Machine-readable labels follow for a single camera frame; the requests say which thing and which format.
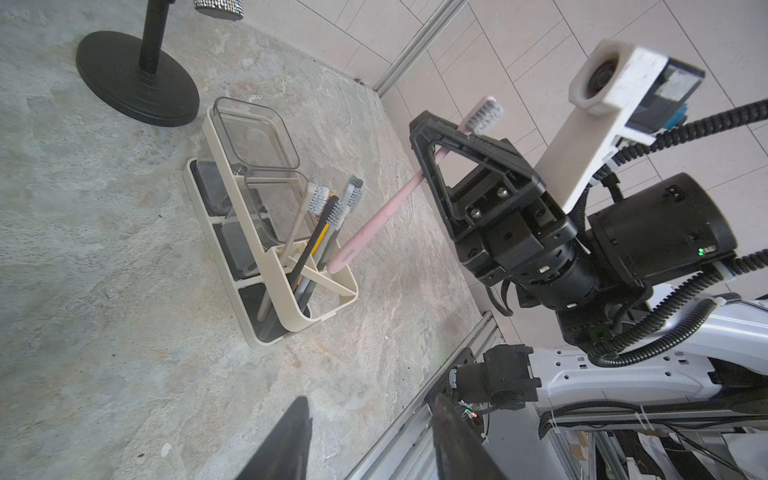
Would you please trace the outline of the beige toothbrush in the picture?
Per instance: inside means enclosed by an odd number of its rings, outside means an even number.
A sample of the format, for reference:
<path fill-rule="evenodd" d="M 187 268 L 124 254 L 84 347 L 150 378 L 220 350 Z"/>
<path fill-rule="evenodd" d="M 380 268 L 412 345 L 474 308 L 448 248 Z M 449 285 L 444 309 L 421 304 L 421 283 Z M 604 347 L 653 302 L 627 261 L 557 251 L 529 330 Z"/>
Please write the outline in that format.
<path fill-rule="evenodd" d="M 304 196 L 302 197 L 302 202 L 299 206 L 299 210 L 289 230 L 287 239 L 284 242 L 283 250 L 279 255 L 281 267 L 282 265 L 284 265 L 285 259 L 287 258 L 287 254 L 290 253 L 293 244 L 298 238 L 299 230 L 302 224 L 305 223 L 305 217 L 307 215 L 310 215 L 312 217 L 319 216 L 323 211 L 324 205 L 329 195 L 330 195 L 330 190 L 328 187 L 317 186 L 312 182 L 309 182 L 307 184 Z M 258 322 L 257 324 L 261 324 L 265 321 L 270 308 L 271 308 L 271 300 L 270 300 L 268 291 L 266 290 L 266 287 L 265 287 L 265 293 L 256 314 L 256 322 Z"/>

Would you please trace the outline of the pink toothbrush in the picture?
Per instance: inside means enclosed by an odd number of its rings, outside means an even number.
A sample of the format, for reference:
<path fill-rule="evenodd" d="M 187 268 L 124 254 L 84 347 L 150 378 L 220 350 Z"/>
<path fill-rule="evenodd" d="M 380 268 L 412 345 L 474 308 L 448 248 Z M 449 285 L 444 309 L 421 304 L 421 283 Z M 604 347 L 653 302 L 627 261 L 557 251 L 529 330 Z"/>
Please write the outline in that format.
<path fill-rule="evenodd" d="M 502 105 L 492 96 L 482 98 L 462 119 L 457 131 L 465 135 L 480 135 L 492 128 L 504 115 Z M 326 270 L 335 274 L 347 266 L 385 226 L 387 221 L 408 200 L 410 195 L 425 179 L 418 170 L 329 260 Z"/>

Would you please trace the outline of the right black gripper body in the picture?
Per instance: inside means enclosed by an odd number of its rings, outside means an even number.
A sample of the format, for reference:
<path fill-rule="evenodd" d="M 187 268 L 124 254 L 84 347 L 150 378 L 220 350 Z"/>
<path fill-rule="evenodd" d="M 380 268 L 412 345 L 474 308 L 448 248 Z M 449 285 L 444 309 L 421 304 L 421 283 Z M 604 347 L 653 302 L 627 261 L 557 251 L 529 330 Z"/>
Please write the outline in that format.
<path fill-rule="evenodd" d="M 531 176 L 479 167 L 449 190 L 449 235 L 482 284 L 552 310 L 580 348 L 636 344 L 737 271 L 734 233 L 686 174 L 587 214 Z"/>

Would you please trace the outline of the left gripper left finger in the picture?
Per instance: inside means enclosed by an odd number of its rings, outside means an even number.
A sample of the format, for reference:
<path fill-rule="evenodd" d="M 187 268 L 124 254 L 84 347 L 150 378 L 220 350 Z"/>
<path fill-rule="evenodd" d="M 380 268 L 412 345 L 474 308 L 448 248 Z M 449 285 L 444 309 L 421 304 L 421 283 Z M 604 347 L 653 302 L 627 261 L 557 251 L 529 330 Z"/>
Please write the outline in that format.
<path fill-rule="evenodd" d="M 236 479 L 306 479 L 311 439 L 309 402 L 306 396 L 299 396 L 290 404 Z"/>

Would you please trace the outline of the light blue toothbrush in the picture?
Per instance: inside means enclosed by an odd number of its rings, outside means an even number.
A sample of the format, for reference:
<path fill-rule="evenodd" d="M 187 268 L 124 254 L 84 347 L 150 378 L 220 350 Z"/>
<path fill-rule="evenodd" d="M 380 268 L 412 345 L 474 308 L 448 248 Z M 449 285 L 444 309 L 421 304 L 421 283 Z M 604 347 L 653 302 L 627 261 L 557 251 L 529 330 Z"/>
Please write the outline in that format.
<path fill-rule="evenodd" d="M 364 181 L 361 178 L 352 175 L 347 183 L 346 190 L 342 199 L 337 203 L 337 209 L 335 213 L 330 215 L 330 219 L 328 221 L 329 230 L 325 238 L 320 243 L 315 255 L 317 268 L 320 272 L 325 269 L 326 264 L 328 263 L 330 256 L 333 253 L 334 244 L 336 243 L 336 239 L 345 223 L 346 218 L 357 209 L 362 201 L 363 184 Z M 316 283 L 308 278 L 302 279 L 298 284 L 296 299 L 301 311 L 307 307 L 315 288 Z"/>

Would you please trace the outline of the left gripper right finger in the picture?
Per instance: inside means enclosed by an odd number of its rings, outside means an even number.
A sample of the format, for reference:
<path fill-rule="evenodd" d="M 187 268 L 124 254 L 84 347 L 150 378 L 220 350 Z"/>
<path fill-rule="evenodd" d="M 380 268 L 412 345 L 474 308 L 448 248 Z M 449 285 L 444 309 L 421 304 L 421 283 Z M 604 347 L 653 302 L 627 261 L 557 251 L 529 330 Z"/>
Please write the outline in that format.
<path fill-rule="evenodd" d="M 434 397 L 431 411 L 439 479 L 506 478 L 445 395 L 437 394 Z"/>

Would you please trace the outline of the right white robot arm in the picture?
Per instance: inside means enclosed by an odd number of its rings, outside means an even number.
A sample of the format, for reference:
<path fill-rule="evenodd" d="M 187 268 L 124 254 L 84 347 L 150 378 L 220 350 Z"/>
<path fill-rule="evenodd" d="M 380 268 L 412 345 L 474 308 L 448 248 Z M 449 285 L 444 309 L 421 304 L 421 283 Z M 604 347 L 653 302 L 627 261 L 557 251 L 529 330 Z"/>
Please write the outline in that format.
<path fill-rule="evenodd" d="M 586 215 L 560 206 L 506 140 L 430 112 L 410 141 L 464 267 L 556 315 L 565 347 L 498 345 L 432 390 L 468 417 L 537 403 L 558 426 L 724 428 L 767 422 L 767 307 L 711 288 L 762 270 L 678 174 Z"/>

